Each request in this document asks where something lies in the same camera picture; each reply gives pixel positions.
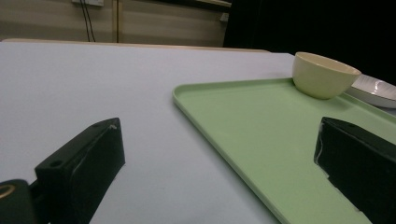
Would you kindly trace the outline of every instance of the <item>green tray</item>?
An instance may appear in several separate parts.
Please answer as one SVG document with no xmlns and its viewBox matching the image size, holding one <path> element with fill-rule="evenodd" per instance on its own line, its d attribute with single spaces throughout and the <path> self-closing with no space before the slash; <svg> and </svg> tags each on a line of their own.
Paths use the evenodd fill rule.
<svg viewBox="0 0 396 224">
<path fill-rule="evenodd" d="M 396 117 L 345 93 L 309 97 L 291 78 L 182 85 L 174 101 L 282 223 L 371 223 L 314 164 L 322 117 L 396 144 Z"/>
</svg>

